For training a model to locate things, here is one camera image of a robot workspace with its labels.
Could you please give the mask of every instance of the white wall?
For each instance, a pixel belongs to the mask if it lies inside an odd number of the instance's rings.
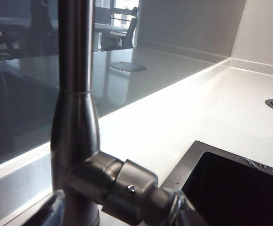
[[[273,65],[273,0],[247,0],[232,57]]]
[[[144,0],[142,40],[229,57],[245,0]]]

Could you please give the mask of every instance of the quartz countertop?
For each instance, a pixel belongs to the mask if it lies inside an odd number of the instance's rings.
[[[101,150],[153,171],[159,185],[195,140],[273,167],[267,99],[273,99],[272,75],[232,67],[195,74],[101,117]],[[127,225],[100,215],[102,226]]]

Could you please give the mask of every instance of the sink rim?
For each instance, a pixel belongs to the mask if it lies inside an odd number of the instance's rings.
[[[174,167],[169,176],[165,179],[161,187],[181,190],[205,152],[219,155],[226,159],[238,162],[240,164],[273,176],[273,167],[271,166],[259,163],[257,161],[245,158],[240,155],[227,152],[220,148],[196,140],[188,149],[188,151],[184,154],[184,156],[180,159],[180,161]]]

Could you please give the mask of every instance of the black sink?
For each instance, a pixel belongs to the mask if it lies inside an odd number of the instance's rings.
[[[182,189],[211,226],[273,226],[273,168],[199,141],[162,187]]]

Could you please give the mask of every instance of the stainless steel faucet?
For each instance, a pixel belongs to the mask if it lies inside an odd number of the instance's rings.
[[[53,190],[65,194],[58,192],[65,197],[63,225],[98,225],[97,203],[130,225],[207,225],[181,191],[158,188],[153,172],[100,151],[91,96],[93,10],[93,0],[58,1],[60,90],[51,166]]]

